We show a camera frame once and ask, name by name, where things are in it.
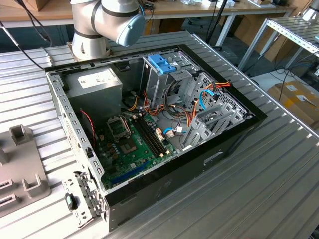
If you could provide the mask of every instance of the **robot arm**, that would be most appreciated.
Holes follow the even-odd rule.
[[[106,38],[122,46],[142,35],[145,20],[136,0],[71,0],[75,34],[73,54],[81,60],[106,57]]]

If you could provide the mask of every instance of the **green motherboard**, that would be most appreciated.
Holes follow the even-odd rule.
[[[106,123],[96,132],[99,138],[96,152],[105,170],[102,182],[107,189],[177,154],[166,139],[161,141],[157,138],[156,131],[159,128],[150,115],[146,114],[138,119],[118,118],[119,120]],[[130,136],[118,139],[117,135],[125,133],[127,128]]]

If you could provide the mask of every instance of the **ribbed metal surface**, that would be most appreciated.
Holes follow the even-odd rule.
[[[319,35],[319,22],[311,25],[300,17],[281,17],[268,20],[267,25],[305,50],[319,51],[319,43],[315,41],[315,36]]]
[[[319,138],[188,32],[146,36],[130,48],[111,43],[116,54],[176,44],[188,45],[231,79],[268,118],[231,157],[107,238],[306,239],[319,223]],[[53,58],[73,61],[66,47],[52,48],[50,53]],[[0,55],[0,129],[22,123],[34,130],[52,194],[1,218],[0,238],[102,238],[101,219],[79,231],[67,209],[61,179],[77,164],[56,117],[44,73],[23,59],[20,53]]]

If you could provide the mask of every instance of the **metal shelf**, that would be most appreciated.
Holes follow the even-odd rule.
[[[265,32],[267,26],[272,28],[275,32],[266,43],[264,49],[261,52],[261,55],[271,46],[275,37],[279,33],[280,35],[293,41],[303,49],[319,57],[319,43],[315,41],[315,36],[319,35],[319,21],[317,22],[317,24],[311,25],[309,22],[306,22],[302,20],[300,17],[296,16],[271,18],[266,19],[264,21],[255,39],[253,40],[246,54],[241,60],[238,69],[243,70],[256,45],[263,36],[263,33]],[[298,56],[300,52],[301,50],[298,51],[297,54],[295,54],[295,56],[293,56],[290,64],[293,62],[293,60]]]

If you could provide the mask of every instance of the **blue drive bay latch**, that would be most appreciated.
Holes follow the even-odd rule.
[[[171,66],[169,62],[159,54],[148,56],[148,60],[161,74],[176,71],[176,68]]]

